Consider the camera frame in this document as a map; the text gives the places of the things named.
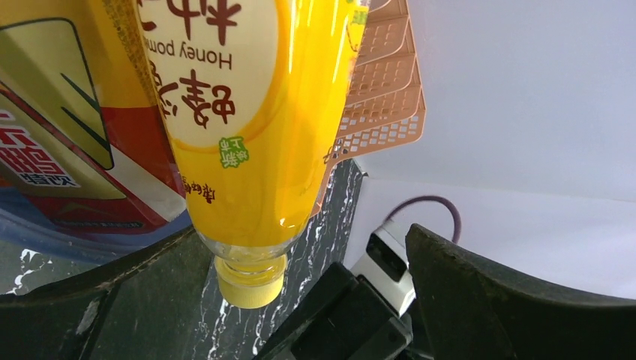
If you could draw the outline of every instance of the black plastic part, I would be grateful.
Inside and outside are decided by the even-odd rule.
[[[254,359],[392,360],[411,339],[368,283],[334,263]]]
[[[186,229],[26,295],[0,295],[0,359],[167,359],[184,353],[176,347],[187,346],[194,324],[181,331],[176,324],[191,317],[212,260],[193,234]]]
[[[374,233],[367,243],[367,255],[387,274],[399,282],[407,272],[407,264],[378,235]]]
[[[636,359],[636,301],[549,283],[414,224],[406,253],[435,360]]]

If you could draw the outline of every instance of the bottle label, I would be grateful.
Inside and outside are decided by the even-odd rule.
[[[272,83],[278,51],[276,1],[137,4],[170,136],[177,145],[199,150],[232,145],[223,153],[241,159],[227,160],[223,167],[246,161],[233,137],[257,114]]]

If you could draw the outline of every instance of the yellow bottle cap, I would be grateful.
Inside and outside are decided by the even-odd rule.
[[[257,309],[273,302],[283,289],[287,256],[246,266],[214,258],[221,295],[237,308]]]

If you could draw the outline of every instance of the yellow liquid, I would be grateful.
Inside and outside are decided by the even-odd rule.
[[[200,95],[209,99],[210,107],[202,112],[207,121],[183,103],[175,112],[166,106],[166,129],[189,191],[194,226],[226,245],[270,247],[305,228],[340,124],[368,9],[359,0],[228,0],[226,5],[232,9],[239,2],[241,8],[233,8],[236,17],[230,18],[237,25],[225,29],[224,45],[220,31],[208,32],[199,8],[194,11],[201,15],[190,19],[189,37],[184,19],[174,17],[163,1],[146,1],[138,10],[142,21],[163,26],[160,32],[142,31],[161,85],[190,78],[192,70],[209,83]],[[191,3],[194,8],[198,1]],[[262,41],[271,46],[264,49]],[[161,44],[164,49],[172,45],[175,55],[161,54]],[[188,47],[208,52],[188,60]],[[207,57],[198,61],[203,53]],[[261,76],[261,66],[271,76]],[[269,77],[267,86],[259,92],[263,77]],[[234,85],[214,93],[226,83]],[[174,91],[181,99],[189,94],[184,85]],[[170,99],[179,102],[178,96]],[[215,106],[213,101],[221,102]]]

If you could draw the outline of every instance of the chinese text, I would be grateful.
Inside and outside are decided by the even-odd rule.
[[[199,184],[195,181],[188,182],[185,176],[181,177],[183,181],[183,190],[186,194],[197,194],[203,197],[208,204],[212,204],[212,200],[215,199],[216,190],[212,190],[207,184]]]
[[[0,161],[29,185],[79,187],[23,127],[0,125]]]
[[[250,160],[250,153],[243,144],[242,136],[222,137],[219,141],[220,163],[224,169],[239,167]]]

